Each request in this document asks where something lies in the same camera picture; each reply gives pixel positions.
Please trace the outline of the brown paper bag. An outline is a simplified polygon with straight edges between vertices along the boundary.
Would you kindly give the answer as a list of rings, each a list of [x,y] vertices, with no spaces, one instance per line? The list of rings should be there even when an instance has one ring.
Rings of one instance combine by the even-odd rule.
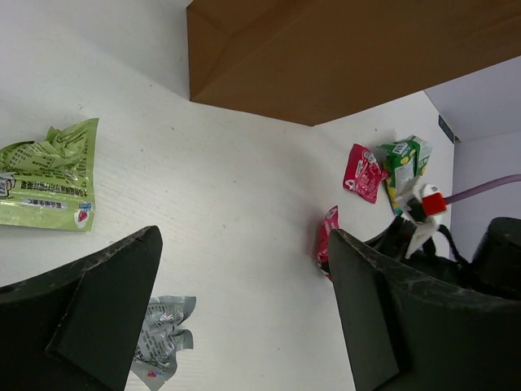
[[[513,59],[517,1],[193,1],[190,99],[320,125]]]

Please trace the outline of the blue label sticker right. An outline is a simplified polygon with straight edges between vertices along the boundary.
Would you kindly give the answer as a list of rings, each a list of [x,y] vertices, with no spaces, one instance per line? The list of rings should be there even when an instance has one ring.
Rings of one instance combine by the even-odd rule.
[[[447,136],[447,138],[450,140],[452,144],[461,142],[460,138],[452,131],[451,127],[447,124],[447,122],[441,115],[438,116],[438,126],[441,128],[441,130],[444,132],[444,134]]]

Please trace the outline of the red snack packet far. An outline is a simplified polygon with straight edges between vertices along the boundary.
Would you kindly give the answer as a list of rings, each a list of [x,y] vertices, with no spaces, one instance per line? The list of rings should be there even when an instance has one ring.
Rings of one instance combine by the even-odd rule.
[[[380,183],[386,178],[387,173],[380,167],[373,152],[369,148],[355,143],[349,153],[344,173],[344,189],[375,204]]]

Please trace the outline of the silver snack packet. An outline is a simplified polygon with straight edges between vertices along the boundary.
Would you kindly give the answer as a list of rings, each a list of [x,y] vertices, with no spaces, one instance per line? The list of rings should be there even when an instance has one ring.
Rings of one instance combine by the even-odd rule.
[[[194,348],[194,337],[182,323],[193,313],[191,296],[152,297],[147,305],[131,371],[148,387],[159,390],[177,371],[177,353]]]

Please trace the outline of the light green snack packet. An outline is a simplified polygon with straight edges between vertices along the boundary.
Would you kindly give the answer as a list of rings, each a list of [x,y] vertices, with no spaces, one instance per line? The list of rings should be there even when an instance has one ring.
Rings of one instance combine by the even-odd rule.
[[[64,130],[51,127],[41,142],[1,149],[3,225],[91,230],[98,125],[98,118],[90,118]]]

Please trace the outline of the red snack packet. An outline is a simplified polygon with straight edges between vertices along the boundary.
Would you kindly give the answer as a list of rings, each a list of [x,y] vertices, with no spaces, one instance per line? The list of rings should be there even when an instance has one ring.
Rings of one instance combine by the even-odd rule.
[[[323,218],[317,230],[315,259],[318,268],[331,281],[329,265],[328,243],[332,231],[339,229],[338,206],[332,207]]]
[[[373,152],[369,148],[355,143],[349,153],[344,173],[344,189],[375,204],[380,183],[386,178],[387,173],[380,167]]]

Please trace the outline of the dark green chips packet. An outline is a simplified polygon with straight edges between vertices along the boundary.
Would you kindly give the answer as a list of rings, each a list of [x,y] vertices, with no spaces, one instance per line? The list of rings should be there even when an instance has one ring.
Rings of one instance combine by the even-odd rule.
[[[410,180],[423,176],[431,157],[432,145],[411,135],[399,141],[381,144],[379,149],[385,154],[382,167],[387,174],[385,186],[392,211],[400,216],[402,210],[396,197]]]

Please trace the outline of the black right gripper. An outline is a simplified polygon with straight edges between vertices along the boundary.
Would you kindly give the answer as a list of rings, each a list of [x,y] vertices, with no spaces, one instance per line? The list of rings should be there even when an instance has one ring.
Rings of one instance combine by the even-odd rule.
[[[374,250],[436,279],[453,283],[495,297],[520,299],[520,220],[495,217],[479,243],[471,261],[458,251],[449,228],[438,231],[447,239],[453,259],[436,254],[428,239],[422,247],[405,258],[405,250],[415,228],[412,222],[396,217],[380,235],[366,241]]]

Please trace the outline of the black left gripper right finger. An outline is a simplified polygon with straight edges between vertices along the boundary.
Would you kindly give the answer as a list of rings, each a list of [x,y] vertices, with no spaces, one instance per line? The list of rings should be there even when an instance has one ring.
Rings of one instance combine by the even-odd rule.
[[[328,253],[356,389],[519,389],[518,301],[435,279],[342,230]]]

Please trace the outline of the red snack packet near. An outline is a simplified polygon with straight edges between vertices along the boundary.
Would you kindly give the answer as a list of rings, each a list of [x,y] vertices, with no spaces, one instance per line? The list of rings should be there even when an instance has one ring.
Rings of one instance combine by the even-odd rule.
[[[329,265],[328,243],[332,231],[339,229],[338,206],[332,207],[323,218],[317,230],[315,259],[318,268],[331,281]]]

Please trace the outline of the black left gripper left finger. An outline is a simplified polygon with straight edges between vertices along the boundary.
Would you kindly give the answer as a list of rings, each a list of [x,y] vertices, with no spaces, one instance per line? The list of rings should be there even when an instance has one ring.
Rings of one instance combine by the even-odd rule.
[[[122,390],[163,240],[146,226],[110,246],[1,288],[3,390]]]

